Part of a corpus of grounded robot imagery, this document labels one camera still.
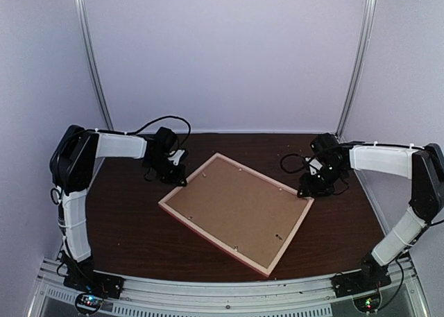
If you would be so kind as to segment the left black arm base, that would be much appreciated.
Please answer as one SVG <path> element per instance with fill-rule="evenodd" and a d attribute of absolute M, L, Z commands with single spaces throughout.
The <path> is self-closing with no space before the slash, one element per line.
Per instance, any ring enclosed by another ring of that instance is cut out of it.
<path fill-rule="evenodd" d="M 65 287 L 91 293 L 100 298 L 120 298 L 124 279 L 95 271 L 93 257 L 77 262 L 63 250 L 61 262 L 61 266 L 67 267 L 67 273 L 63 276 Z"/>

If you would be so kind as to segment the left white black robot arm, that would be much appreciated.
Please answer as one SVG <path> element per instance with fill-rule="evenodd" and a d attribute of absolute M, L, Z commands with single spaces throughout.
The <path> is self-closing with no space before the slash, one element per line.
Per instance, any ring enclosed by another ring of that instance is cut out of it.
<path fill-rule="evenodd" d="M 49 163 L 58 192 L 59 228 L 65 254 L 76 263 L 92 256 L 85 203 L 97 159 L 141 160 L 144 168 L 155 173 L 156 180 L 184 187 L 187 179 L 182 161 L 187 156 L 188 151 L 178 142 L 178 136 L 165 127 L 159 128 L 152 137 L 144 137 L 129 132 L 69 126 Z"/>

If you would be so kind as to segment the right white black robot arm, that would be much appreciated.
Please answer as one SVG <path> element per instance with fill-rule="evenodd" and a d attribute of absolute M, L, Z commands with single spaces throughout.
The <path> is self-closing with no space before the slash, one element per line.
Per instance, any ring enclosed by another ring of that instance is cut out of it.
<path fill-rule="evenodd" d="M 333 196 L 337 182 L 356 173 L 379 219 L 389 221 L 356 274 L 356 285 L 370 290 L 443 212 L 443 150 L 435 143 L 340 142 L 329 133 L 317 135 L 310 149 L 302 161 L 299 197 Z"/>

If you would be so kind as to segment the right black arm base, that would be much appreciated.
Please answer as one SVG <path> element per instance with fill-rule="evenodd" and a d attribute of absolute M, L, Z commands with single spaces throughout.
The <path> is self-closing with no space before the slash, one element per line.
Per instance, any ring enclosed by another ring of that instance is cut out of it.
<path fill-rule="evenodd" d="M 337 298 L 373 291 L 391 284 L 388 265 L 380 265 L 369 252 L 361 259 L 361 268 L 350 273 L 337 273 L 331 278 Z"/>

